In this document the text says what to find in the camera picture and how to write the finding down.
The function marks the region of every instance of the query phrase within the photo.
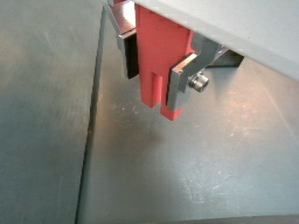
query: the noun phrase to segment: metal plate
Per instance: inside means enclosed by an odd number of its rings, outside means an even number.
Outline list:
[[[298,224],[299,215],[282,215],[282,216],[262,216],[262,217],[242,217],[213,220],[191,220],[178,222],[147,222],[146,224]]]
[[[137,28],[135,3],[133,1],[125,1],[113,6],[107,3],[105,5],[117,29],[117,34],[119,35],[133,31]]]
[[[206,69],[175,122],[121,78],[107,27],[79,223],[299,214],[299,84],[254,61]]]
[[[102,5],[0,1],[0,223],[74,224]]]
[[[137,30],[119,35],[118,46],[123,54],[125,74],[129,79],[139,75],[138,49],[137,49]]]

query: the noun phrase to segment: red bracket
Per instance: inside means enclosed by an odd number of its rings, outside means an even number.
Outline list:
[[[149,107],[162,103],[162,115],[174,120],[182,109],[167,108],[170,69],[187,53],[193,53],[193,31],[135,5],[137,41],[142,101]]]

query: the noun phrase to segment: mounting hardware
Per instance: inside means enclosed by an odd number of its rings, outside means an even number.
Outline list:
[[[125,75],[131,79],[139,74],[135,3],[133,1],[107,0],[105,9],[117,30],[117,42],[123,56]]]
[[[229,50],[199,33],[193,34],[191,48],[195,53],[190,53],[171,68],[167,93],[167,107],[171,110],[177,110],[186,103],[191,88],[198,92],[205,90],[210,82],[198,72]]]
[[[210,79],[204,75],[204,71],[199,71],[190,78],[189,86],[190,88],[195,89],[199,93],[202,93],[209,85],[210,85]]]

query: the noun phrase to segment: metal clamp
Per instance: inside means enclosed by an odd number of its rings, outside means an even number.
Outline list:
[[[117,30],[117,42],[123,56],[125,75],[131,79],[139,74],[135,3],[133,1],[107,0],[105,9]]]
[[[191,88],[202,92],[210,80],[204,76],[204,69],[229,50],[224,45],[194,33],[190,53],[173,67],[167,95],[167,107],[177,110],[187,101]]]

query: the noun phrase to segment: screw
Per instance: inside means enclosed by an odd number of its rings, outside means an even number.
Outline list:
[[[204,92],[206,87],[210,85],[210,79],[204,75],[204,72],[199,71],[190,79],[190,87],[195,89],[199,93]]]

